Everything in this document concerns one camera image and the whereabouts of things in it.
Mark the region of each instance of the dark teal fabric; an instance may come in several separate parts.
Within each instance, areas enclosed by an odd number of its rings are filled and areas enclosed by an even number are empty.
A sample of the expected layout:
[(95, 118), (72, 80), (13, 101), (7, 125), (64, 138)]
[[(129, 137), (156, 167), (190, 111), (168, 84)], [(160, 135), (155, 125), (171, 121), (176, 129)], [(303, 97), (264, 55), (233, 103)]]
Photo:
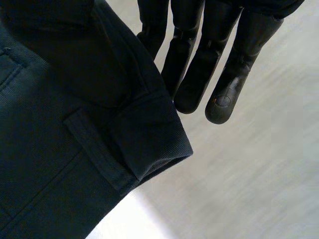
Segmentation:
[[(1, 239), (85, 238), (131, 190), (192, 155), (150, 55), (104, 0), (92, 15), (123, 70), (105, 82), (129, 85), (120, 104), (105, 104), (116, 84), (105, 101), (74, 90), (78, 74), (27, 47), (1, 13)], [(89, 95), (99, 81), (78, 70)]]

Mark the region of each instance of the dark jacket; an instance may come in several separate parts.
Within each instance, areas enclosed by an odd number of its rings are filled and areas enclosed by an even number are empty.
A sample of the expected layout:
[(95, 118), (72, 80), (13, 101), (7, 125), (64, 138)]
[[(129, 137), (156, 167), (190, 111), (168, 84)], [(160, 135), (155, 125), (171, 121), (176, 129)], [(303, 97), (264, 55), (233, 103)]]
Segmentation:
[(133, 33), (104, 0), (59, 1), (74, 6), (16, 5), (31, 11), (22, 17), (6, 5), (16, 0), (1, 1), (1, 239), (85, 238), (131, 190), (192, 155)]

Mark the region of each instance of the white floor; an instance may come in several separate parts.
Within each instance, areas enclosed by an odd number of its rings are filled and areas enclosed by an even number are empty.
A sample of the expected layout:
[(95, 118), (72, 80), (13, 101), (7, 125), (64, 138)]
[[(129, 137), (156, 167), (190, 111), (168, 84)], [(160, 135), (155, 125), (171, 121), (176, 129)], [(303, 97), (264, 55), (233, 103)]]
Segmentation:
[[(108, 0), (137, 34), (137, 0)], [(319, 2), (307, 0), (263, 48), (232, 118), (180, 115), (194, 156), (123, 200), (87, 239), (319, 239)], [(156, 59), (162, 69), (173, 24)]]

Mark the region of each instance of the jacket sleeve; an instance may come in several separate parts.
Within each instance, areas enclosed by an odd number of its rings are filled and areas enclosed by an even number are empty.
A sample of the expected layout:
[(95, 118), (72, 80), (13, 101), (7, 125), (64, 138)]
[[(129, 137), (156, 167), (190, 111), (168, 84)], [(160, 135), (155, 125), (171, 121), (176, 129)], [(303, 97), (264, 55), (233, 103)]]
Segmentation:
[(94, 0), (1, 0), (14, 25), (50, 31), (85, 28)]

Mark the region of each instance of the black leather glove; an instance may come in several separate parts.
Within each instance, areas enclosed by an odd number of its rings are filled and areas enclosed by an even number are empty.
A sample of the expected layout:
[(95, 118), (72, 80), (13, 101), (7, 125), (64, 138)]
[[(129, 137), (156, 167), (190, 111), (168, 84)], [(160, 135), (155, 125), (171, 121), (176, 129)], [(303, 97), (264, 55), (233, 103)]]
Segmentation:
[[(303, 1), (171, 0), (175, 30), (161, 74), (177, 110), (189, 114), (197, 109), (239, 19), (234, 45), (205, 110), (212, 123), (226, 122), (262, 47)], [(138, 4), (143, 23), (138, 38), (155, 59), (165, 37), (168, 0)], [(185, 74), (203, 9), (202, 37)]]

